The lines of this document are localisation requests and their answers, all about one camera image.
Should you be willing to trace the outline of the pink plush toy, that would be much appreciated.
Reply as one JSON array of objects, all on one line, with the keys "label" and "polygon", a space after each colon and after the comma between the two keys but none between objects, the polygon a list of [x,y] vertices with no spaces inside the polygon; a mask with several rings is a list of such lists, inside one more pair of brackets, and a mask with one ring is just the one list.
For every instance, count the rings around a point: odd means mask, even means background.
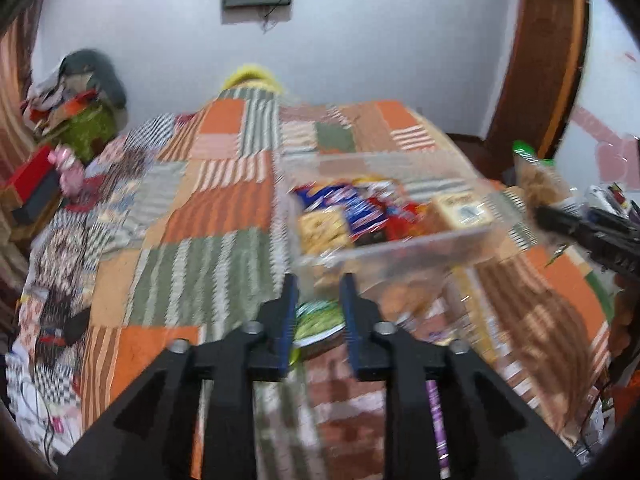
[{"label": "pink plush toy", "polygon": [[85,182],[85,166],[72,148],[58,144],[48,155],[48,161],[58,172],[58,184],[67,198],[77,197]]}]

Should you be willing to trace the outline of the clear biscuit pack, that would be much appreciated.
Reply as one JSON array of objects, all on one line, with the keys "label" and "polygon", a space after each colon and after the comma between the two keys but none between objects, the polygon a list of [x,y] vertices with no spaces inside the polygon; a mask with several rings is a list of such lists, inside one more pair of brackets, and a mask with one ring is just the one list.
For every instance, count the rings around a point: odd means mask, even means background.
[{"label": "clear biscuit pack", "polygon": [[549,206],[574,214],[579,200],[574,188],[556,172],[551,159],[539,159],[524,141],[512,144],[516,186],[521,190],[527,211]]}]

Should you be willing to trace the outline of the clear bag orange pastries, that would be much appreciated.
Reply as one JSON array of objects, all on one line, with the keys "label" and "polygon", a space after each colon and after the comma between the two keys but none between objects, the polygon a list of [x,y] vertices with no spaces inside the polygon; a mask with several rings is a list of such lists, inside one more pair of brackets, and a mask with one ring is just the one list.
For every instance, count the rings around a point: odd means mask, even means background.
[{"label": "clear bag orange pastries", "polygon": [[362,296],[378,305],[384,320],[399,323],[427,312],[442,292],[447,278],[447,274],[394,278],[371,286]]}]

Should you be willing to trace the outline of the yellow curved tube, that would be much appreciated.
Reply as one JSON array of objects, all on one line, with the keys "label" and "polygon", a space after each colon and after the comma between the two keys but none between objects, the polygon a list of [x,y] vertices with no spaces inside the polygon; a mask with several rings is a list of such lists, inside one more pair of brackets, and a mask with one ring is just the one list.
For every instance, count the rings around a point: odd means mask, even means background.
[{"label": "yellow curved tube", "polygon": [[284,92],[282,84],[280,84],[273,73],[258,64],[243,64],[237,68],[224,81],[221,90],[224,91],[240,87],[264,89],[277,94]]}]

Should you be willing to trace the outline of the green peas packet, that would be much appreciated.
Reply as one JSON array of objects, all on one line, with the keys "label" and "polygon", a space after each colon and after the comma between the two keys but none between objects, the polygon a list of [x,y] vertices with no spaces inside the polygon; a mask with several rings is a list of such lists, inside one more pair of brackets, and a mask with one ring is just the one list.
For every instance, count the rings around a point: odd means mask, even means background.
[{"label": "green peas packet", "polygon": [[336,300],[309,301],[296,311],[294,344],[308,347],[338,334],[345,327],[342,307]]}]

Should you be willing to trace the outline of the patchwork bed quilt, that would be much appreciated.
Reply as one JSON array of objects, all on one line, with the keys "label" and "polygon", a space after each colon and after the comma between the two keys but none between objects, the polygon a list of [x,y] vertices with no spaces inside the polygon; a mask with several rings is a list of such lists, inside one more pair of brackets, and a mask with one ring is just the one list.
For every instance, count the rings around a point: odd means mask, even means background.
[{"label": "patchwork bed quilt", "polygon": [[[30,476],[61,479],[60,460],[171,341],[221,340],[280,296],[286,274],[297,278],[278,191],[286,156],[458,154],[395,102],[316,108],[317,134],[298,125],[308,115],[235,89],[153,160],[145,136],[102,154],[104,199],[43,234],[21,310],[38,315],[39,332],[9,359],[18,445],[36,459]],[[444,274],[427,312],[391,323],[438,346],[465,341],[570,450],[608,362],[585,263],[535,244]],[[309,302],[297,286],[296,311]],[[254,479],[384,478],[385,385],[355,378],[345,332],[346,321],[311,346],[293,339],[285,378],[254,385]]]}]

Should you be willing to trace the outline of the rice cracker snack pack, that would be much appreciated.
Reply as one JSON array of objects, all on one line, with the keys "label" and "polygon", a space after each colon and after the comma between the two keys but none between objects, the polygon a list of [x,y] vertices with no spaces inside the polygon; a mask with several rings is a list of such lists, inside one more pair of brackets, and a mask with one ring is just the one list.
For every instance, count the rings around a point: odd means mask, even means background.
[{"label": "rice cracker snack pack", "polygon": [[305,212],[297,219],[297,226],[304,255],[320,256],[352,247],[352,236],[340,207]]}]

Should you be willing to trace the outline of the beige barcode cracker pack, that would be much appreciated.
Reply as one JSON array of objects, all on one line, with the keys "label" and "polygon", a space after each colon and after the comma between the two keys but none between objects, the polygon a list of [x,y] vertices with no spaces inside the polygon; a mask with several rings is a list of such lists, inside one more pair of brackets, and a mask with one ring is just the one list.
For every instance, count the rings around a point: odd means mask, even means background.
[{"label": "beige barcode cracker pack", "polygon": [[431,200],[431,212],[439,229],[444,231],[479,228],[495,221],[489,208],[473,192],[437,195]]}]

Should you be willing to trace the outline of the red gift box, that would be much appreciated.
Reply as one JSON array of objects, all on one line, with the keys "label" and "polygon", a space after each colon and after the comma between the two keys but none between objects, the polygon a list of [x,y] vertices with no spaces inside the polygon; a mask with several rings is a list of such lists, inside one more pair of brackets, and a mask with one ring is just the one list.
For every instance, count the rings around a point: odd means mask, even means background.
[{"label": "red gift box", "polygon": [[3,196],[14,207],[23,206],[43,178],[53,169],[49,160],[51,152],[50,144],[40,146],[35,154],[22,166],[19,166],[6,182],[3,187]]}]

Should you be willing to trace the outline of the wooden wardrobe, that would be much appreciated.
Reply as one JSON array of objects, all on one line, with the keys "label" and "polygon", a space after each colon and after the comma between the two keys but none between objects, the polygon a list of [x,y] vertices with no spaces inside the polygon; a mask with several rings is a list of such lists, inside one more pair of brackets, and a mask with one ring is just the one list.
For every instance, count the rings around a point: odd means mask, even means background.
[{"label": "wooden wardrobe", "polygon": [[588,0],[520,0],[506,79],[484,141],[494,177],[513,166],[523,141],[554,155],[575,102],[584,64]]}]

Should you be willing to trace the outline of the purple wafer pack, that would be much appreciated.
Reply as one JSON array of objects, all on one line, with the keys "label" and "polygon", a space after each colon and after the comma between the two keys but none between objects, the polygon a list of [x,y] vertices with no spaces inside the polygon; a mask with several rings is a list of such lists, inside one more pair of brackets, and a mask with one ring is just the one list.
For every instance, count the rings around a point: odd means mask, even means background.
[{"label": "purple wafer pack", "polygon": [[440,478],[450,478],[449,453],[447,448],[446,432],[444,427],[444,416],[442,416],[442,406],[438,388],[434,380],[426,382],[428,403],[432,414],[434,435],[436,440],[436,452],[439,463]]}]

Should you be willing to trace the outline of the blue red snack bag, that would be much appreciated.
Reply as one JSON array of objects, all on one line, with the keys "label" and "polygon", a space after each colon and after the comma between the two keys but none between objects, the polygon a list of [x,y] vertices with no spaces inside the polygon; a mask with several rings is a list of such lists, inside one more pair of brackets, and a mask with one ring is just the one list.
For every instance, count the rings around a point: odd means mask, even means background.
[{"label": "blue red snack bag", "polygon": [[410,200],[393,180],[359,178],[352,181],[314,182],[290,193],[303,212],[340,207],[356,246],[394,242],[428,233],[426,206]]}]

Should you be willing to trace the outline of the clear plastic storage bin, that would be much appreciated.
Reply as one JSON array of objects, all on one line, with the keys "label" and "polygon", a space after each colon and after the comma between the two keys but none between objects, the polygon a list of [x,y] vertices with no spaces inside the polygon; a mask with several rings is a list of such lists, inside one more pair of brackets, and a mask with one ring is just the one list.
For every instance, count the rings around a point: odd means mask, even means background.
[{"label": "clear plastic storage bin", "polygon": [[437,283],[525,230],[523,204],[450,151],[286,156],[278,191],[304,301],[347,273],[362,290]]}]

